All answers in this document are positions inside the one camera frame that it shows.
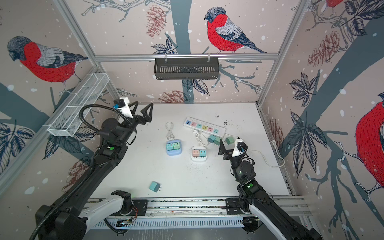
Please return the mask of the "light green charger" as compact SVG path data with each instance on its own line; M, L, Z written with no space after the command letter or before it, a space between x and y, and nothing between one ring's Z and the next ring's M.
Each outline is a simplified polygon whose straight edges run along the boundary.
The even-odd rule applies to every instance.
M222 139L221 139L220 137L216 137L215 140L214 140L214 144L217 145L217 146L219 146L221 140L222 140Z

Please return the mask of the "white square power strip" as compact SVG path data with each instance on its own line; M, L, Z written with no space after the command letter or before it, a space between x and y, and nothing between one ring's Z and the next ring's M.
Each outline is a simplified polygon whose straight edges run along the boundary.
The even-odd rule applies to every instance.
M203 163L207 160L207 148L204 146L193 146L191 148L191 160L196 163Z

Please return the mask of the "pink charger plug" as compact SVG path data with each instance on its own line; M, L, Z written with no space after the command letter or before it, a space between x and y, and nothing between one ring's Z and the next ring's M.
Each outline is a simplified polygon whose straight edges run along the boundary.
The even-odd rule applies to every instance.
M197 158L200 156L200 151L199 150L192 150L192 157Z

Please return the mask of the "white long power strip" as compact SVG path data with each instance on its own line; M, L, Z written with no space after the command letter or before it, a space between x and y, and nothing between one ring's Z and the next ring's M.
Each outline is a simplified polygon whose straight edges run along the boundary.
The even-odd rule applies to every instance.
M184 120L183 125L187 128L191 128L197 131L211 134L220 138L223 138L226 133L226 128L224 127L210 124L210 123L207 123L198 119L194 119L191 117L187 117Z

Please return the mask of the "blue square power strip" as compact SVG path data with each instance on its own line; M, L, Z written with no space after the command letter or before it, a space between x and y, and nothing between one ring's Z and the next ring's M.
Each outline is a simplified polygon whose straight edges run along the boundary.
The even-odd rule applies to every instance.
M167 141L166 153L168 156L180 155L182 153L182 142L180 140Z

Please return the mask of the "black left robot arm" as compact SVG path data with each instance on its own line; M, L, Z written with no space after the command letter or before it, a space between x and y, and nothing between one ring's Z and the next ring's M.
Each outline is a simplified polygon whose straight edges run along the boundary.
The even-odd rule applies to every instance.
M125 103L123 99L115 100L113 107L98 105L118 114L123 122L109 118L102 123L101 129L89 124L83 113L94 107L93 104L81 108L79 117L82 123L100 136L100 145L91 157L88 170L76 183L58 198L52 205L41 206L35 214L36 228L30 239L40 240L81 240L98 222L113 213L132 209L131 194L125 191L114 191L110 197L95 205L90 213L83 208L104 178L123 160L132 134L137 134L137 126L145 125L153 120L152 103L148 104L137 115L138 102Z

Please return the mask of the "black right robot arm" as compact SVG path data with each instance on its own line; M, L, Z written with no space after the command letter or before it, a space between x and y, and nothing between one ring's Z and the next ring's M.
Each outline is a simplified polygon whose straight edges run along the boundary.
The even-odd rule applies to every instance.
M218 155L230 161L232 174L239 183L240 209L258 217L279 240L321 240L319 232L313 228L308 230L290 217L256 181L254 164L246 160L247 150L248 146L240 138L235 140L233 150L227 150L220 140Z

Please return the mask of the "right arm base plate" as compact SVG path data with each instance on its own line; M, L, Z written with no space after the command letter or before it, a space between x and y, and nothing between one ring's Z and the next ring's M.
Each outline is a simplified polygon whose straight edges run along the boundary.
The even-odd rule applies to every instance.
M250 210L252 199L246 198L227 198L225 199L225 206L223 210L226 210L227 215L251 215L254 216Z

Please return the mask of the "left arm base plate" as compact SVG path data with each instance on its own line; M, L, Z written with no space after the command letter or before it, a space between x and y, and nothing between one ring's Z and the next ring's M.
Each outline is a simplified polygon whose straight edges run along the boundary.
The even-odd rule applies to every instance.
M148 206L148 200L124 200L121 210L118 212L120 216L145 216Z

